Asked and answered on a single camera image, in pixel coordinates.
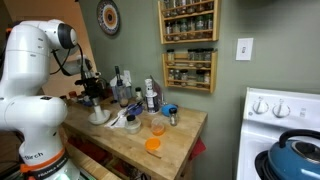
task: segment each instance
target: blue kettle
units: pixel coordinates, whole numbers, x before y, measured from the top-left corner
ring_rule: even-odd
[[[320,179],[320,148],[312,143],[289,140],[294,136],[307,136],[320,140],[320,133],[295,129],[284,132],[279,142],[268,151],[271,169],[281,180]]]

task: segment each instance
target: butcher block counter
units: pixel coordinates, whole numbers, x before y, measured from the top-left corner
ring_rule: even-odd
[[[102,101],[101,109],[111,111],[109,120],[112,120],[121,108],[118,103],[110,102],[110,99]],[[91,124],[88,117],[93,113],[92,107],[72,103],[68,111],[64,129],[89,140],[153,179],[168,180],[180,178],[207,119],[206,112],[179,107],[178,125],[170,126],[161,111],[150,114],[144,110],[137,116],[142,122],[141,130],[132,135],[123,128],[110,129],[104,127],[105,124]],[[156,136],[161,141],[160,147],[151,152],[145,149],[145,142],[155,137],[150,129],[154,118],[164,118],[166,124],[165,133]]]

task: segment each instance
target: wall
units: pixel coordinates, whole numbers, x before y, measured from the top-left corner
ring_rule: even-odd
[[[114,66],[131,71],[133,86],[149,75],[163,86],[161,53],[167,48],[219,49],[213,94],[163,88],[168,102],[208,112],[201,137],[207,146],[195,159],[194,179],[232,179],[246,87],[320,93],[320,1],[228,0],[222,2],[220,40],[161,45],[157,0],[120,1],[120,32],[110,37],[97,24],[99,0],[80,0],[96,64],[103,77]],[[254,38],[252,61],[235,61],[238,38]]]
[[[79,3],[74,0],[49,1],[49,0],[3,0],[13,21],[19,20],[50,20],[59,19],[66,24],[72,26],[78,35],[78,43],[81,45],[83,53],[91,60],[93,69],[95,70],[95,62],[89,44],[87,30],[83,22],[82,13]],[[76,59],[80,52],[77,51],[68,61]],[[54,58],[50,61],[50,72],[59,69]],[[61,96],[67,95],[70,91],[76,91],[80,94],[83,91],[82,86],[74,85],[76,80],[80,79],[80,75],[67,77],[61,72],[51,75],[47,84],[42,88],[46,95]]]

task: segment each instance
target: orange lid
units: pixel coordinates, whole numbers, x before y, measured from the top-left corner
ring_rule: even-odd
[[[147,150],[155,150],[160,146],[160,140],[158,138],[152,137],[147,139],[145,147]]]

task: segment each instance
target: blue object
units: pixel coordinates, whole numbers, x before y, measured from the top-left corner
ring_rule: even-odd
[[[136,105],[136,104],[130,104],[130,105],[128,106],[128,109],[129,109],[130,107],[135,106],[135,105]],[[137,107],[137,108],[133,108],[132,110],[129,110],[128,113],[129,113],[130,115],[138,116],[139,114],[142,113],[142,111],[143,111],[143,106],[139,106],[139,107]]]
[[[161,112],[164,116],[167,116],[169,117],[170,113],[169,113],[169,109],[170,108],[176,108],[178,109],[178,107],[174,104],[167,104],[167,105],[164,105],[162,108],[161,108]]]
[[[287,140],[292,136],[309,136],[320,139],[319,132],[311,132],[310,130],[291,130],[290,132],[285,132],[280,137],[279,142],[275,143],[268,152],[268,160],[272,170],[282,180],[318,179],[320,175],[319,162],[312,162],[298,154],[293,149],[293,146],[296,147],[293,144],[300,143],[299,147],[304,147],[303,151],[305,153],[309,153],[310,151],[310,153],[318,154],[319,152],[317,153],[317,150],[315,150],[318,147],[303,141]]]

